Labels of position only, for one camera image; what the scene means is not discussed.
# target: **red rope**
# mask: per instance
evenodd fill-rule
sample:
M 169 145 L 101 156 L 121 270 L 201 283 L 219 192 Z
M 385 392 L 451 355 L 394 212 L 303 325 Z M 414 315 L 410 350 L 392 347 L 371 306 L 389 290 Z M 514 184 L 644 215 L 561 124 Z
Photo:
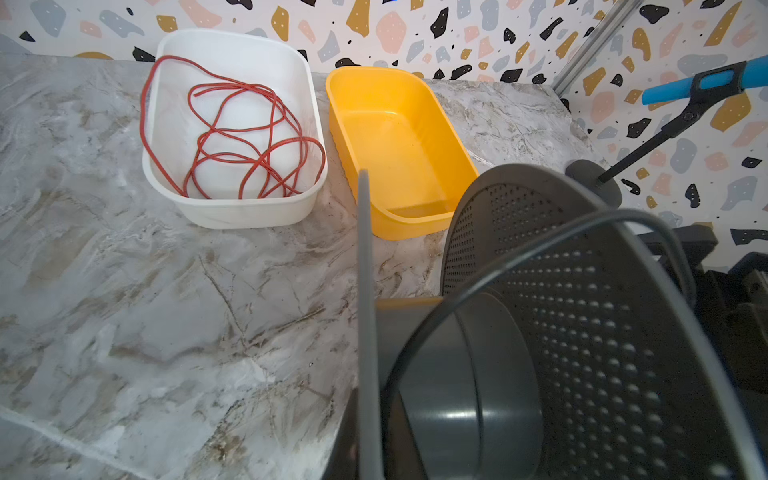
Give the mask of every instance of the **red rope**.
M 165 168 L 163 168 L 163 165 L 160 163 L 160 161 L 157 159 L 157 156 L 152 151 L 152 148 L 150 147 L 149 142 L 147 141 L 147 135 L 144 132 L 145 125 L 146 125 L 146 112 L 145 112 L 146 106 L 145 105 L 147 103 L 147 93 L 149 92 L 149 87 L 150 87 L 150 84 L 152 83 L 152 79 L 154 78 L 157 67 L 160 66 L 160 64 L 166 60 L 177 60 L 177 61 L 188 63 L 198 68 L 199 70 L 205 72 L 211 77 L 218 78 L 219 80 L 223 80 L 223 82 L 220 82 L 220 83 L 206 83 L 206 84 L 195 85 L 187 93 L 187 105 L 189 106 L 190 110 L 195 115 L 195 117 L 197 117 L 201 122 L 203 122 L 203 124 L 206 127 L 208 127 L 208 131 L 203 132 L 197 138 L 197 151 L 195 152 L 195 156 L 194 156 L 194 159 L 192 160 L 192 165 L 190 166 L 189 171 L 184 176 L 184 182 L 181 184 L 181 187 L 179 187 L 179 185 L 176 182 L 174 182 L 174 180 L 170 177 L 169 173 L 165 170 Z M 232 91 L 232 93 L 230 93 L 229 95 L 227 95 L 226 98 L 224 98 L 224 100 L 221 102 L 221 106 L 219 106 L 219 111 L 216 113 L 216 117 L 212 122 L 209 123 L 199 113 L 197 113 L 197 110 L 195 110 L 195 107 L 193 105 L 193 99 L 200 97 L 202 95 L 205 95 L 207 93 L 210 93 L 212 91 Z M 248 91 L 254 94 L 261 95 L 272 104 L 272 109 L 270 112 L 270 122 L 266 125 L 261 125 L 259 127 L 252 127 L 252 128 L 218 127 L 217 126 L 218 122 L 221 119 L 221 114 L 224 110 L 224 107 L 227 105 L 227 103 L 231 99 L 235 98 L 237 95 L 243 94 Z M 275 113 L 279 113 L 280 118 L 275 119 Z M 274 128 L 276 125 L 278 125 L 283 121 L 285 121 L 293 129 L 293 131 L 296 132 L 296 137 L 286 138 L 284 140 L 277 141 L 276 143 L 273 144 L 272 142 L 273 142 L 273 136 L 274 136 Z M 259 151 L 256 145 L 252 144 L 251 142 L 235 135 L 235 134 L 242 134 L 250 131 L 259 131 L 259 130 L 267 130 L 267 129 L 269 129 L 270 131 L 270 136 L 266 146 L 266 150 L 264 152 Z M 205 143 L 214 134 L 222 135 L 224 137 L 231 138 L 232 140 L 244 143 L 249 148 L 253 149 L 254 152 L 256 152 L 257 158 L 254 159 L 242 154 L 236 154 L 234 152 L 219 152 L 215 154 L 209 154 L 205 150 Z M 293 112 L 291 112 L 291 110 L 283 103 L 283 100 L 277 96 L 274 90 L 272 90 L 271 88 L 265 85 L 247 84 L 247 83 L 243 83 L 242 81 L 234 80 L 232 78 L 211 73 L 205 68 L 199 66 L 199 64 L 187 58 L 177 57 L 175 55 L 164 55 L 158 58 L 157 61 L 154 63 L 154 65 L 152 65 L 152 69 L 149 72 L 149 77 L 147 78 L 147 83 L 144 84 L 144 89 L 141 91 L 141 119 L 139 120 L 139 135 L 141 136 L 141 143 L 144 144 L 144 148 L 147 149 L 147 153 L 149 154 L 154 164 L 157 166 L 157 169 L 163 174 L 165 179 L 168 180 L 168 183 L 176 190 L 176 192 L 178 192 L 179 195 L 182 195 L 184 197 L 189 197 L 189 191 L 188 191 L 189 181 L 192 180 L 192 183 L 197 188 L 197 190 L 200 191 L 203 197 L 206 197 L 208 200 L 210 200 L 210 197 L 205 193 L 205 191 L 203 191 L 203 189 L 200 187 L 200 184 L 197 182 L 197 175 L 195 173 L 197 168 L 203 162 L 208 160 L 213 160 L 213 161 L 217 161 L 225 164 L 251 164 L 250 169 L 243 177 L 243 180 L 240 182 L 240 189 L 238 190 L 238 194 L 237 194 L 237 198 L 240 200 L 243 199 L 243 190 L 245 189 L 246 182 L 253 175 L 253 172 L 255 172 L 256 169 L 259 167 L 262 167 L 264 170 L 266 170 L 266 179 L 264 180 L 264 185 L 261 187 L 261 191 L 259 192 L 259 196 L 257 198 L 268 197 L 272 192 L 274 192 L 278 188 L 283 189 L 283 197 L 290 197 L 291 195 L 294 195 L 294 194 L 301 194 L 302 192 L 296 189 L 296 183 L 299 181 L 299 172 L 301 171 L 301 168 L 304 166 L 309 156 L 310 143 L 317 145 L 317 147 L 320 149 L 320 153 L 323 155 L 323 159 L 320 162 L 320 169 L 317 171 L 317 176 L 315 177 L 315 183 L 317 183 L 317 181 L 320 179 L 320 174 L 323 172 L 323 168 L 325 168 L 326 166 L 326 151 L 323 148 L 323 145 L 320 142 L 318 142 L 318 140 L 315 138 L 304 136 L 298 119 L 293 114 Z M 293 143 L 299 144 L 299 162 L 296 168 L 294 168 L 289 174 L 285 176 L 285 178 L 283 178 L 270 165 L 270 156 L 277 148 L 280 148 L 283 145 L 288 145 Z M 270 181 L 272 179 L 274 179 L 276 183 L 270 186 Z

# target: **terrazzo wall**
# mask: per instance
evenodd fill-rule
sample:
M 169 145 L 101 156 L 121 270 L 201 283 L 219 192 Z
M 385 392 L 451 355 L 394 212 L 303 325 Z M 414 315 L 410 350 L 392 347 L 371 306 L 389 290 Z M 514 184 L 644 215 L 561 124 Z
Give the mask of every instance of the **terrazzo wall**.
M 768 55 L 767 0 L 644 2 L 570 86 L 574 119 L 614 164 L 653 137 L 687 99 L 643 106 L 643 90 Z M 672 226 L 704 223 L 720 241 L 706 264 L 768 252 L 768 88 L 711 108 L 617 180 L 625 207 Z
M 313 71 L 551 82 L 611 0 L 0 0 L 0 51 L 151 61 L 179 28 L 266 36 Z

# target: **perforated plastic panel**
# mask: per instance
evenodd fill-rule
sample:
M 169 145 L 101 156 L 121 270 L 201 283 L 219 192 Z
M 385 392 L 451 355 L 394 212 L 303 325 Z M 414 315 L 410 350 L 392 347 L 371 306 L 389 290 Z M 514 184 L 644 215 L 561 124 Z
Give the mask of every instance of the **perforated plastic panel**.
M 489 170 L 456 210 L 442 294 L 598 201 L 549 170 Z M 491 293 L 512 312 L 534 360 L 545 421 L 540 475 L 765 478 L 697 321 L 624 227 L 569 240 L 511 271 Z

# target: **white plastic bin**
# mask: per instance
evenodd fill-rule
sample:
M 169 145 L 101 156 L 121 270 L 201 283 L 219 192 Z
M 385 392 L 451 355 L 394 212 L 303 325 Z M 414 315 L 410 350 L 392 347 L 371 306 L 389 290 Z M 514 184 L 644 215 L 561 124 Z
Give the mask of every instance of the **white plastic bin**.
M 316 138 L 325 147 L 323 129 L 317 111 L 317 99 L 310 67 L 304 57 L 284 43 L 252 35 L 194 28 L 179 30 L 166 36 L 157 48 L 157 57 L 176 55 L 195 61 L 207 70 L 246 83 L 259 83 L 272 88 L 296 115 L 307 137 Z M 197 150 L 197 137 L 207 131 L 187 106 L 187 92 L 196 84 L 220 82 L 192 65 L 168 60 L 157 68 L 152 81 L 147 123 L 147 140 L 160 163 L 181 185 Z M 229 92 L 206 94 L 195 101 L 203 118 L 212 121 L 221 101 Z M 255 94 L 245 93 L 227 104 L 219 122 L 220 127 L 248 128 L 269 123 L 271 104 Z M 296 134 L 286 122 L 274 129 L 278 141 Z M 268 131 L 239 134 L 266 149 Z M 144 174 L 152 187 L 170 198 L 192 222 L 213 229 L 256 228 L 290 225 L 301 221 L 312 210 L 320 188 L 325 183 L 326 162 L 315 183 L 322 154 L 314 144 L 308 144 L 310 155 L 302 167 L 298 184 L 303 193 L 283 198 L 277 189 L 268 198 L 258 199 L 266 178 L 260 167 L 248 180 L 243 200 L 237 199 L 240 181 L 250 166 L 207 161 L 197 168 L 197 179 L 209 196 L 216 200 L 187 198 L 179 195 L 157 169 L 144 151 Z M 214 135 L 206 143 L 209 153 L 236 151 L 255 157 L 253 150 L 240 142 Z M 299 144 L 277 148 L 270 164 L 282 176 L 292 171 L 299 160 Z M 193 187 L 190 191 L 197 193 Z

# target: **gray marble surface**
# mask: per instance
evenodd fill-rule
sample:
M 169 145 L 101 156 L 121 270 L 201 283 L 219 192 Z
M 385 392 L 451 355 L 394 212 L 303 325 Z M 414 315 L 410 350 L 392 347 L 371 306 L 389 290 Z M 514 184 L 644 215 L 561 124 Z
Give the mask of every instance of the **gray marble surface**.
M 0 56 L 0 477 L 319 478 L 356 383 L 356 222 L 188 222 L 141 172 L 149 64 Z M 428 81 L 480 171 L 598 160 L 547 87 Z M 444 232 L 374 243 L 380 298 L 438 291 Z

